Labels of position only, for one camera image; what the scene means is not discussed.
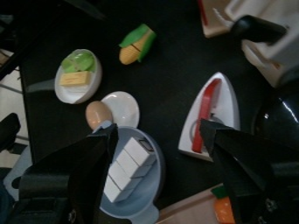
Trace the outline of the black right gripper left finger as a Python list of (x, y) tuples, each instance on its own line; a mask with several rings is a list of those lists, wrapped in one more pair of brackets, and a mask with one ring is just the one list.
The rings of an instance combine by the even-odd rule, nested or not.
[(116, 145), (109, 124), (36, 162), (21, 176), (7, 224), (96, 224)]

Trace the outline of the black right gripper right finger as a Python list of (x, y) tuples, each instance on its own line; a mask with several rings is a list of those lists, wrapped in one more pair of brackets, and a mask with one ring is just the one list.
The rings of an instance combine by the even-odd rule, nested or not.
[(299, 224), (299, 151), (208, 120), (200, 135), (237, 224)]

